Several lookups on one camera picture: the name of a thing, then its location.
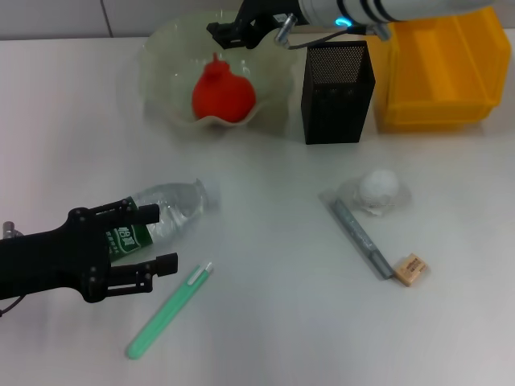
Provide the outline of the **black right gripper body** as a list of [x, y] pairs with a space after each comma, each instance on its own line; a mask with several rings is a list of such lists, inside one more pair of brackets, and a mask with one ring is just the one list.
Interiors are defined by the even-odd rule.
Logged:
[[305, 25], [299, 0], [244, 0], [235, 19], [235, 32], [246, 48], [255, 48], [272, 30], [279, 28], [275, 15], [293, 14]]

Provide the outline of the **white paper ball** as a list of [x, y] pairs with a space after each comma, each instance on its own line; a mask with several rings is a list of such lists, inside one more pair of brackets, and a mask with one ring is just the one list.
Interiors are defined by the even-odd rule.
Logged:
[[410, 205], [408, 186], [392, 170], [371, 170], [361, 177], [342, 183], [337, 195], [352, 211], [382, 217]]

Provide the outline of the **tan eraser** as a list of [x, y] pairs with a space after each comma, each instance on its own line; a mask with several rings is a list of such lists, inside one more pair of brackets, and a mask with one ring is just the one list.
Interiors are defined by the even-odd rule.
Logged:
[[411, 253], [394, 267], [393, 276], [404, 286], [411, 287], [427, 269], [427, 263]]

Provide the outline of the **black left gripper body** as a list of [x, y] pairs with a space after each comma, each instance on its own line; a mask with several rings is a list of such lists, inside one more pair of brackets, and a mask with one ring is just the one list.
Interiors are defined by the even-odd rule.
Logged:
[[104, 216], [75, 208], [54, 230], [0, 240], [0, 300], [69, 288], [100, 302], [110, 266]]

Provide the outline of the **yellow plastic storage bin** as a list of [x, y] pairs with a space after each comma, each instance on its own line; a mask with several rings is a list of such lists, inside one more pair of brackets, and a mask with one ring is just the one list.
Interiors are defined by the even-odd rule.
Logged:
[[459, 130], [500, 104], [511, 45], [492, 7], [395, 23], [390, 30], [388, 41], [366, 39], [381, 131]]

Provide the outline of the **grey silver marker pen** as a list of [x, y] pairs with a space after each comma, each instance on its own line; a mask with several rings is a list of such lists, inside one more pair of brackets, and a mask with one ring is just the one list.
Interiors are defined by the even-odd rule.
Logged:
[[383, 280], [393, 278], [392, 266], [374, 244], [368, 233], [361, 227], [344, 201], [334, 191], [325, 191], [320, 195], [320, 198], [343, 230], [349, 235], [363, 257], [375, 268], [379, 276]]

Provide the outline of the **clear water bottle green label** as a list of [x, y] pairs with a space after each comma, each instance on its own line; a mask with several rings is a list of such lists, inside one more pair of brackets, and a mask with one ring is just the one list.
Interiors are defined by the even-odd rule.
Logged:
[[109, 258], [119, 261], [153, 245], [171, 244], [182, 236], [204, 213], [220, 204], [220, 188], [207, 179], [193, 183], [164, 183], [149, 187], [126, 198], [134, 210], [146, 205], [159, 207], [159, 221], [109, 230]]

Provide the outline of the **translucent green wavy fruit bowl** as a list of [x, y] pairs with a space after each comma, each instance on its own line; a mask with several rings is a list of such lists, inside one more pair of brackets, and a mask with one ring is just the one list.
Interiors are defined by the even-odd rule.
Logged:
[[[294, 85], [295, 52], [279, 47], [272, 35], [253, 50], [224, 50], [208, 33], [209, 23], [229, 23], [236, 14], [234, 10], [186, 14], [162, 25], [143, 45], [139, 56], [141, 98], [182, 137], [198, 138], [209, 129], [245, 127], [288, 102]], [[234, 75], [253, 85], [256, 105], [242, 121], [198, 118], [193, 112], [193, 89], [213, 58], [227, 62]]]

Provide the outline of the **mint green pen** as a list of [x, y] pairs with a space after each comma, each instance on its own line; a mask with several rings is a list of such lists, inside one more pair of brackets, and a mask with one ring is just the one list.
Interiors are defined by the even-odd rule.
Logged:
[[212, 262], [198, 265], [178, 287], [178, 289], [162, 304], [146, 325], [137, 333], [126, 348], [126, 357], [138, 360], [143, 357], [158, 337], [177, 314], [191, 301], [199, 288], [212, 273]]

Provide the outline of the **black mesh pen holder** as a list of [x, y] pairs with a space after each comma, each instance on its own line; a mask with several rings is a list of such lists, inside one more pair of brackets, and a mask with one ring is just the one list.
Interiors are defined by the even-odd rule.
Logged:
[[365, 41], [309, 47], [301, 99], [305, 143], [358, 143], [375, 83]]

